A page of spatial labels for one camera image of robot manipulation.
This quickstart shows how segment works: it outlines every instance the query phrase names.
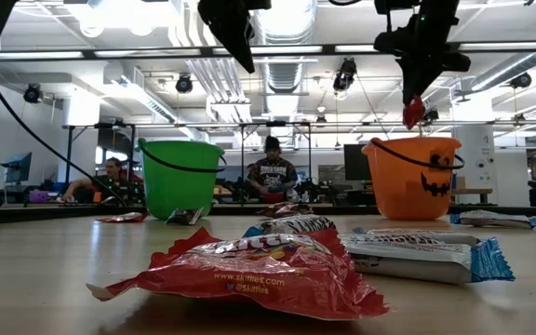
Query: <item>man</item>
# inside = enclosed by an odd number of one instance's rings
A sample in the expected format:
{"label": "man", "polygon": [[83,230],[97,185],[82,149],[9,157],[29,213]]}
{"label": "man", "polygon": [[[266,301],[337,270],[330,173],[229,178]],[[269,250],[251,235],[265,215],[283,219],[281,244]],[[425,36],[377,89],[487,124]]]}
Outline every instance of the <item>man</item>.
{"label": "man", "polygon": [[261,195],[282,194],[280,201],[285,201],[285,193],[297,183],[297,171],[288,160],[280,157],[280,141],[268,136],[264,145],[266,158],[251,167],[248,180]]}
{"label": "man", "polygon": [[107,185],[107,188],[102,188],[98,184],[93,184],[88,178],[74,181],[67,188],[67,191],[61,198],[62,201],[74,201],[74,197],[79,198],[79,202],[92,202],[92,198],[95,192],[101,192],[101,200],[104,200],[111,196],[109,189],[112,188],[115,192],[120,190],[127,190],[128,183],[125,178],[121,177],[121,161],[117,158],[109,158],[105,164],[104,176],[94,177],[96,180],[101,181]]}

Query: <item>desk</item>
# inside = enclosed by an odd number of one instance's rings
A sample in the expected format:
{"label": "desk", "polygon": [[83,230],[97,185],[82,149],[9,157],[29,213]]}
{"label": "desk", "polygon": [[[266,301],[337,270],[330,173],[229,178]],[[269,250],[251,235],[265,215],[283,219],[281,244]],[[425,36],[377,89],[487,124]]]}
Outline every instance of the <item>desk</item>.
{"label": "desk", "polygon": [[[259,217],[208,217],[218,238],[239,237]],[[131,290],[99,302],[86,283],[105,285],[148,266],[155,251],[197,227],[94,223],[76,218],[0,224],[0,334],[536,334],[536,230],[476,229],[446,221],[398,222],[335,216],[341,233],[360,226],[458,230],[497,236],[516,282],[457,287],[366,276],[394,312],[355,322],[324,322],[247,304],[158,296]]]}
{"label": "desk", "polygon": [[488,194],[492,194],[492,189],[455,189],[452,190],[452,195],[461,195],[461,194],[479,194],[479,199],[481,204],[488,203]]}

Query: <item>air duct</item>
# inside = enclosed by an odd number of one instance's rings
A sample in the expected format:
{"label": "air duct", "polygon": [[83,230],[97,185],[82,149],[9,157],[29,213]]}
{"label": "air duct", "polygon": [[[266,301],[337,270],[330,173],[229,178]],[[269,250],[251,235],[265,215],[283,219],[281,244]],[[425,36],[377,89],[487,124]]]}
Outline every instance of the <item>air duct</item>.
{"label": "air duct", "polygon": [[[311,43],[316,0],[272,0],[272,9],[258,10],[254,24],[262,45],[303,45]],[[299,92],[302,64],[264,64],[266,93]],[[299,97],[266,97],[266,108],[274,116],[291,117],[297,112]]]}
{"label": "air duct", "polygon": [[536,52],[516,54],[476,77],[471,82],[471,90],[484,91],[496,87],[534,67],[536,67]]}

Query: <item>orange pumpkin bucket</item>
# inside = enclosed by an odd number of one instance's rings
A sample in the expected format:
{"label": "orange pumpkin bucket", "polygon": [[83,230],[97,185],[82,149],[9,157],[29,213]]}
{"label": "orange pumpkin bucket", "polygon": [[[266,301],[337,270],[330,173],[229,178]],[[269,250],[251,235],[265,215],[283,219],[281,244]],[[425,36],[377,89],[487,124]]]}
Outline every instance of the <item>orange pumpkin bucket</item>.
{"label": "orange pumpkin bucket", "polygon": [[[363,147],[380,213],[392,220],[434,220],[448,212],[452,170],[463,168],[456,139],[372,139]],[[454,159],[461,162],[453,166]]]}

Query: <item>ceiling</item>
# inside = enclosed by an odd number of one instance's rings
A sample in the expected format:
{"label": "ceiling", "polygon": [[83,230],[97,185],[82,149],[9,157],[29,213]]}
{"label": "ceiling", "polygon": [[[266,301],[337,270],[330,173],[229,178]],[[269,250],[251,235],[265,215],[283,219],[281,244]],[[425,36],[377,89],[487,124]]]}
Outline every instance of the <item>ceiling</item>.
{"label": "ceiling", "polygon": [[[536,1],[530,7],[524,7],[521,3],[523,1],[462,0],[458,11],[460,24],[452,29],[449,40],[536,40]],[[129,29],[107,29],[96,38],[87,38],[80,33],[79,21],[69,15],[62,1],[42,1],[41,4],[36,4],[34,1],[20,1],[17,4],[1,36],[0,50],[172,47],[168,40],[167,28],[156,28],[147,36],[137,36]],[[313,31],[314,44],[370,44],[385,30],[385,17],[377,15],[373,3],[369,0],[350,7],[334,7],[328,1],[322,0],[318,1],[318,4]],[[409,10],[394,12],[393,26],[406,25],[410,14],[412,13]],[[472,66],[468,73],[442,74],[423,96],[437,89],[448,91],[443,85],[449,80],[478,76],[511,56],[513,54],[508,53],[469,54]],[[319,114],[318,106],[326,107],[324,114],[328,121],[335,121],[337,117],[339,121],[367,120],[372,115],[372,109],[377,111],[378,116],[384,121],[398,121],[402,118],[401,71],[394,57],[356,56],[359,80],[350,87],[348,98],[339,101],[334,100],[329,80],[342,64],[343,57],[315,58],[316,63],[305,65],[298,120],[315,120]],[[189,94],[178,94],[175,89],[175,80],[179,74],[189,72],[184,60],[115,62],[118,62],[127,73],[134,68],[140,69],[145,76],[146,89],[152,91],[183,120],[212,121],[206,113],[207,93],[196,80],[194,90]],[[101,81],[99,74],[107,65],[108,61],[102,60],[2,62],[0,72],[10,81],[18,74],[71,74],[101,92],[103,99],[107,101],[101,106],[103,115],[151,122],[150,110],[127,97],[108,81]],[[254,74],[248,74],[238,66],[237,71],[245,95],[251,104],[252,117],[261,117],[262,111],[265,110],[265,97],[262,95],[265,87],[260,66],[257,65],[256,69],[258,71]],[[536,106],[536,68],[530,70],[529,74],[533,84],[528,89],[516,92],[506,87],[491,89],[493,110],[498,118],[513,115],[515,108],[520,111]],[[441,118],[449,118],[451,106],[449,99],[437,101],[436,106]],[[325,132],[350,130],[350,127],[322,129]]]}

